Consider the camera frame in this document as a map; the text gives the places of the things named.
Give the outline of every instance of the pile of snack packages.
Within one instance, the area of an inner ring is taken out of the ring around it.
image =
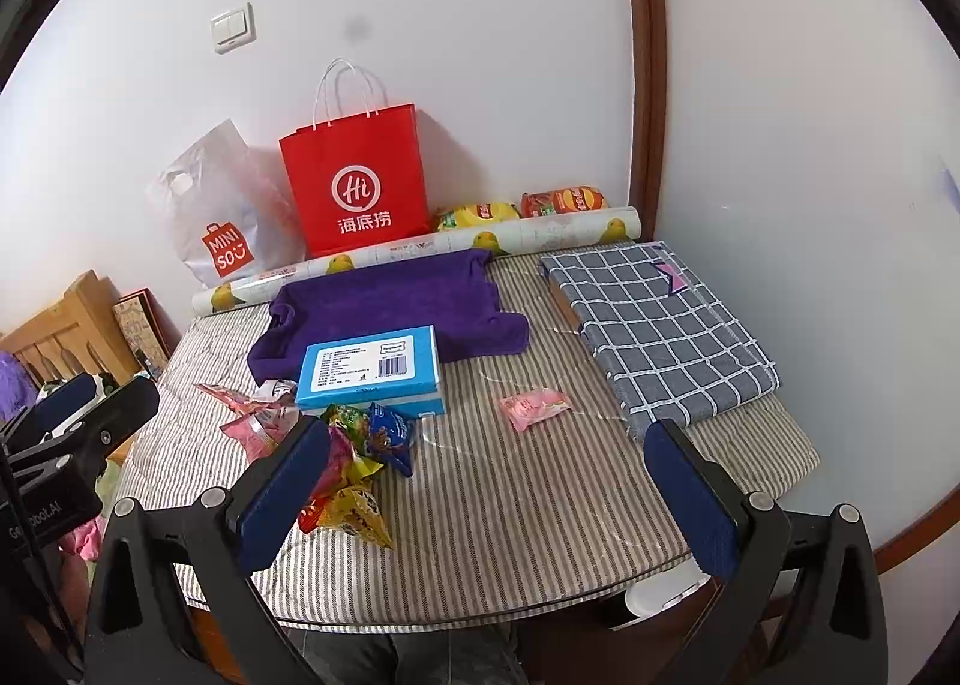
[[[240,442],[250,463],[270,455],[301,417],[294,404],[296,385],[291,381],[267,381],[252,395],[219,384],[196,386],[237,415],[220,430]],[[332,405],[320,420],[330,429],[330,457],[296,525],[304,533],[318,527],[334,528],[392,549],[390,533],[371,493],[371,478],[384,465],[404,477],[413,476],[412,424],[376,404],[365,410]]]
[[[512,203],[473,203],[461,206],[437,215],[433,229],[442,232],[520,218],[526,220],[528,217],[591,212],[606,207],[607,200],[597,188],[568,187],[552,190],[550,193],[523,193],[519,206]]]

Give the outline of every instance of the blue tissue box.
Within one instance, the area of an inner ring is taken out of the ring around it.
[[[322,414],[330,404],[380,404],[408,419],[443,414],[433,326],[309,347],[296,405],[307,414]]]

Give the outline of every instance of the silver screw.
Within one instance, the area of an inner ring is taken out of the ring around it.
[[[113,506],[113,514],[117,517],[126,517],[133,511],[133,508],[133,498],[120,498],[120,501],[117,501]]]
[[[856,510],[856,506],[850,506],[848,503],[840,506],[840,516],[847,522],[860,522],[860,512]]]
[[[750,493],[750,506],[758,512],[768,512],[774,507],[774,500],[761,490],[758,493]]]
[[[200,496],[200,503],[208,509],[213,509],[227,500],[227,491],[223,487],[210,487]]]

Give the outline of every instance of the yellow bird print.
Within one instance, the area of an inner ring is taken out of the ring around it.
[[[496,239],[496,235],[491,233],[488,230],[481,231],[473,238],[473,247],[475,249],[488,249],[493,252],[493,257],[501,257],[502,255],[509,255],[510,252],[504,252],[500,248],[500,242]]]
[[[627,241],[627,226],[623,220],[614,217],[607,223],[607,229],[600,236],[599,244],[616,244],[617,241]]]
[[[232,308],[244,306],[247,301],[240,300],[233,294],[233,288],[229,284],[221,284],[213,290],[210,296],[210,305],[213,306],[213,313],[218,311],[230,311]]]
[[[328,274],[352,270],[353,260],[350,259],[350,255],[337,255],[335,258],[330,260],[330,265],[326,267],[326,272]]]

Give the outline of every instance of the transparent roll with bird print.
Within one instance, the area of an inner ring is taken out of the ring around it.
[[[358,246],[347,252],[221,284],[216,289],[205,289],[195,294],[191,306],[196,316],[211,316],[233,311],[234,308],[269,303],[280,292],[280,287],[291,282],[464,249],[487,249],[494,258],[501,258],[596,244],[616,244],[639,237],[640,216],[631,206],[531,217],[529,220],[508,220],[483,227],[456,228],[387,244]]]

